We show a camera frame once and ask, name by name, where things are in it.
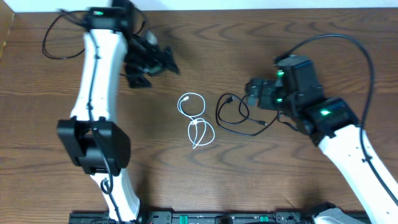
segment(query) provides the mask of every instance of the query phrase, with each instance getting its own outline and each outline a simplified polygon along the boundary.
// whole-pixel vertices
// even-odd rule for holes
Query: white wall
[[[14,12],[55,12],[108,6],[111,0],[4,0]],[[398,7],[398,0],[132,0],[142,10]]]

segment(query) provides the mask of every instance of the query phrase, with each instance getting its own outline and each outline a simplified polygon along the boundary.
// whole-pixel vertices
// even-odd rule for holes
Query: black cable
[[[148,17],[145,15],[145,13],[137,8],[136,11],[142,16],[141,28],[135,33],[137,35],[144,29],[145,25],[148,23]]]
[[[105,182],[105,186],[106,186],[106,188],[108,190],[108,181]],[[111,202],[113,204],[114,211],[116,212],[116,216],[118,216],[119,223],[123,224],[122,218],[120,217],[119,207],[116,205],[116,202],[114,201],[113,195],[109,194],[109,198],[111,199]]]
[[[290,127],[293,131],[299,131],[295,126],[293,126],[293,124],[290,124],[289,122],[286,122],[286,121],[281,121],[281,120],[280,120],[280,117],[281,117],[282,115],[285,115],[285,114],[284,114],[283,112],[279,112],[279,111],[278,111],[278,119],[277,119],[278,122],[287,125],[287,126]]]
[[[70,59],[70,58],[74,58],[74,57],[77,57],[77,56],[81,55],[81,54],[85,51],[85,50],[83,49],[83,50],[81,50],[80,52],[78,52],[77,54],[72,55],[72,56],[56,57],[56,56],[51,55],[51,54],[47,51],[47,48],[46,48],[46,46],[45,46],[45,42],[47,41],[47,36],[49,35],[49,32],[50,32],[50,30],[52,29],[52,27],[55,25],[55,23],[57,23],[57,21],[58,21],[59,19],[61,19],[62,17],[67,18],[67,16],[73,15],[73,14],[76,13],[76,12],[87,12],[87,11],[80,11],[80,10],[79,10],[79,11],[70,11],[70,12],[66,12],[66,11],[62,10],[62,13],[61,13],[57,18],[55,18],[55,20],[51,23],[50,27],[47,29],[47,31],[46,31],[46,33],[45,33],[45,35],[44,35],[43,42],[42,42],[42,52],[43,52],[43,54],[44,54],[46,57],[48,57],[48,58],[50,58],[50,59],[55,59],[55,60]]]
[[[101,145],[103,145],[103,142],[101,141],[101,136],[98,132],[98,129],[93,125],[93,106],[91,105],[91,101],[92,101],[92,95],[93,95],[93,87],[94,87],[94,82],[95,82],[95,75],[96,75],[96,69],[97,69],[97,64],[98,64],[98,59],[100,59],[100,56],[98,55],[98,44],[94,38],[94,35],[91,33],[91,31],[88,31],[88,33],[90,34],[90,37],[93,41],[93,45],[94,45],[94,51],[95,51],[95,55],[94,55],[94,68],[93,68],[93,75],[91,77],[91,83],[90,83],[90,89],[88,92],[88,102],[87,102],[87,108],[88,108],[88,117],[89,117],[89,122],[91,124],[91,130],[93,132],[93,138],[94,138],[94,142],[96,143],[96,145],[99,148],[99,151],[102,153],[103,159],[104,159],[104,163],[106,166],[106,169],[108,171],[108,175],[109,175],[109,185],[108,185],[108,180],[106,178],[104,178],[101,183],[101,190],[104,194],[109,195],[109,198],[111,199],[111,202],[113,204],[114,210],[116,212],[116,215],[118,216],[118,220],[119,223],[123,223],[121,220],[121,216],[119,213],[119,208],[116,205],[116,202],[113,199],[112,196],[112,191],[113,191],[113,175],[111,172],[111,169],[109,168],[109,163],[108,163],[108,159],[106,158]]]
[[[224,96],[226,96],[226,95],[229,95],[230,97],[221,105],[220,108],[218,108],[219,105],[220,105],[221,99],[222,99]],[[248,111],[248,114],[247,114],[247,115],[241,114],[244,118],[243,118],[241,121],[238,121],[238,122],[227,122],[227,121],[224,121],[224,120],[221,119],[221,117],[220,117],[220,111],[221,111],[222,107],[223,107],[225,104],[230,103],[230,102],[232,102],[233,100],[239,100],[239,102],[240,102],[241,104],[243,104],[243,106],[244,106],[244,107],[246,108],[246,110]],[[250,115],[250,112],[249,112],[249,108],[248,108],[247,104],[245,104],[245,102],[243,101],[243,99],[240,99],[240,98],[239,98],[238,96],[236,96],[235,94],[233,94],[233,93],[225,93],[225,94],[221,95],[220,98],[218,99],[217,106],[216,106],[216,122],[217,122],[217,125],[218,125],[220,128],[224,129],[225,131],[229,131],[229,132],[231,132],[231,133],[240,134],[240,135],[242,135],[242,136],[256,136],[256,135],[262,133],[263,131],[265,131],[269,126],[271,126],[271,125],[274,123],[274,121],[277,119],[277,117],[278,117],[278,115],[277,115],[269,124],[265,124],[265,121],[264,121],[264,124],[265,124],[266,126],[265,126],[264,128],[262,128],[260,131],[254,133],[254,134],[240,133],[240,132],[237,132],[237,131],[228,129],[228,128],[222,126],[222,125],[220,124],[220,122],[219,122],[219,120],[220,120],[220,121],[222,121],[222,122],[224,122],[224,123],[226,123],[226,124],[240,124],[240,123],[242,123],[243,121],[247,120],[247,119],[249,118],[249,115]]]
[[[343,38],[346,39],[348,41],[350,41],[351,43],[353,43],[355,46],[358,47],[358,49],[362,52],[362,54],[365,56],[365,59],[368,63],[368,68],[369,68],[369,91],[368,91],[368,97],[366,98],[366,102],[365,102],[365,107],[364,107],[364,111],[362,114],[362,123],[361,123],[361,127],[359,129],[359,141],[361,143],[361,148],[362,148],[362,152],[364,154],[365,159],[363,159],[363,162],[368,162],[369,167],[371,168],[371,170],[373,171],[373,174],[376,176],[376,178],[378,179],[378,181],[380,182],[380,184],[382,185],[382,187],[384,188],[384,190],[388,193],[388,195],[390,196],[390,198],[392,199],[392,201],[398,206],[398,199],[396,198],[396,196],[391,192],[391,190],[388,188],[388,186],[386,185],[386,183],[383,181],[383,179],[381,178],[381,176],[379,175],[379,173],[377,172],[376,168],[374,168],[373,163],[371,161],[372,157],[368,155],[368,153],[366,152],[366,148],[365,148],[365,143],[363,141],[363,133],[364,133],[364,128],[365,128],[365,124],[366,124],[366,117],[368,115],[368,111],[369,111],[369,107],[371,104],[371,100],[372,100],[372,96],[373,96],[373,91],[374,91],[374,65],[373,65],[373,61],[371,59],[371,56],[369,55],[368,51],[364,48],[364,46],[362,45],[362,43],[356,39],[354,39],[353,37],[350,37],[348,35],[343,35],[343,34],[324,34],[324,35],[317,35],[315,37],[311,37],[307,40],[304,40],[303,42],[297,44],[296,46],[294,46],[292,49],[290,49],[289,51],[287,51],[286,53],[282,54],[279,57],[284,57],[286,55],[290,55],[293,51],[297,50],[299,47],[313,41],[313,40],[318,40],[318,39],[323,39],[323,38],[328,38],[328,37],[337,37],[337,38]]]
[[[243,113],[242,113],[242,111],[241,111],[242,101],[239,102],[239,114],[240,114],[242,117],[245,117],[245,115],[243,115]],[[267,123],[266,123],[265,121],[255,120],[255,119],[251,119],[251,118],[249,118],[249,117],[248,117],[248,120],[249,120],[249,121],[252,121],[252,122],[254,122],[254,123],[257,123],[257,124],[267,125]]]
[[[142,16],[142,23],[141,23],[140,29],[134,35],[139,34],[144,29],[144,27],[148,24],[148,18],[145,15],[145,13],[143,13],[141,10],[139,10],[137,8],[136,8],[136,11]],[[66,57],[56,57],[56,56],[50,54],[47,51],[47,48],[45,46],[45,43],[47,41],[47,36],[49,35],[52,27],[57,23],[57,21],[59,19],[64,17],[64,19],[66,19],[68,22],[71,22],[74,25],[78,25],[78,26],[81,26],[81,27],[85,26],[84,23],[81,20],[79,20],[79,18],[77,18],[74,15],[75,13],[78,13],[78,12],[87,12],[87,11],[84,11],[84,10],[66,11],[64,9],[61,9],[60,10],[60,14],[58,15],[58,17],[55,18],[55,20],[51,23],[50,27],[47,29],[47,31],[46,31],[46,33],[44,35],[43,41],[42,41],[42,52],[47,58],[54,59],[54,60],[70,59],[70,58],[74,58],[74,57],[77,57],[77,56],[81,55],[85,51],[85,49],[83,49],[83,50],[79,51],[75,55],[66,56]]]

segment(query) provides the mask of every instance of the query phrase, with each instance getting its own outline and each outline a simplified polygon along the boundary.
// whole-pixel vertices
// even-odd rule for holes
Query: wooden table
[[[376,94],[367,131],[377,153],[398,177],[398,9],[309,9],[147,12],[150,29],[170,45],[181,75],[151,78],[153,88],[132,90],[121,78],[119,126],[131,138],[128,169],[142,202],[196,211],[307,208],[329,201],[362,211],[343,176],[308,137],[276,123],[255,138],[216,126],[222,93],[243,96],[252,77],[275,77],[272,59],[307,37],[339,32],[360,39],[376,64]],[[56,14],[17,14],[0,60],[0,222],[66,223],[73,210],[106,210],[100,189],[75,167],[57,137],[80,87],[84,57],[50,60],[42,39]],[[60,21],[49,51],[83,48],[82,31]],[[319,40],[300,49],[315,61],[328,96],[340,96],[361,116],[368,86],[363,56],[344,40]],[[180,95],[206,98],[204,117],[215,141],[192,150]],[[224,115],[238,118],[237,105]],[[270,121],[273,111],[252,108]],[[261,127],[233,127],[255,132]]]

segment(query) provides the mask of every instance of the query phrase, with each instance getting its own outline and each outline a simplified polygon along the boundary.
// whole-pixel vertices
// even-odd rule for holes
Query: white cable
[[[203,110],[202,110],[201,113],[196,114],[196,115],[189,115],[189,114],[186,114],[186,113],[183,111],[183,109],[182,109],[182,102],[189,100],[189,95],[196,95],[196,96],[199,96],[199,97],[203,100]],[[196,148],[197,146],[206,146],[206,145],[208,145],[208,144],[210,144],[211,142],[214,141],[214,138],[216,137],[216,133],[214,132],[214,128],[212,127],[212,125],[211,125],[209,122],[205,121],[203,118],[195,118],[195,117],[197,117],[197,116],[202,115],[202,114],[205,112],[205,110],[206,110],[206,101],[205,101],[204,97],[202,97],[202,96],[199,95],[198,93],[185,93],[184,95],[182,95],[182,96],[180,97],[180,99],[178,99],[178,101],[177,101],[177,109],[178,109],[178,111],[179,111],[181,114],[183,114],[184,116],[186,116],[186,117],[188,117],[188,118],[191,119],[191,121],[189,122],[189,125],[188,125],[188,138],[189,138],[189,140],[190,140],[190,141],[192,142],[192,144],[193,144],[193,145],[192,145],[192,148],[193,148],[193,149]],[[204,123],[204,125],[205,125],[205,130],[203,130],[203,134],[201,135],[200,139],[197,141],[197,138],[198,138],[198,123]],[[194,139],[193,141],[192,141],[191,133],[190,133],[190,129],[191,129],[191,126],[192,126],[192,125],[195,126],[195,139]],[[213,131],[213,139],[210,140],[210,141],[207,142],[207,143],[200,144],[200,142],[201,142],[201,140],[203,139],[203,137],[205,137],[207,126],[210,126],[211,130]]]

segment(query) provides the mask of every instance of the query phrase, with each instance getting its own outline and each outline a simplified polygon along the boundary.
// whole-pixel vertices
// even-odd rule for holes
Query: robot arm
[[[154,76],[166,69],[178,73],[170,49],[161,51],[152,33],[144,37],[131,33],[134,11],[128,0],[88,11],[80,23],[87,30],[80,92],[70,119],[58,122],[58,135],[72,162],[103,190],[110,219],[122,222],[137,220],[140,206],[126,169],[130,140],[116,126],[122,64],[126,63],[131,88],[150,87],[146,73]]]
[[[255,78],[246,85],[248,104],[253,105],[258,99],[260,108],[281,111],[290,117],[297,131],[310,136],[337,166],[372,223],[394,223],[398,215],[394,201],[398,184],[374,152],[365,131],[361,133],[365,152],[362,150],[360,124],[348,104],[341,98],[325,98],[308,57],[287,54],[278,58],[275,65],[279,69],[277,80]],[[319,215],[313,219],[315,223],[347,223],[338,217]]]
[[[364,162],[358,133],[359,127],[352,124],[347,125],[335,131],[335,137],[325,136],[318,147],[343,174],[364,207],[370,221],[372,223],[394,223],[398,207],[384,190],[369,165]],[[397,182],[377,156],[365,132],[363,137],[366,151],[372,157],[372,163],[377,173],[388,188],[398,195]]]

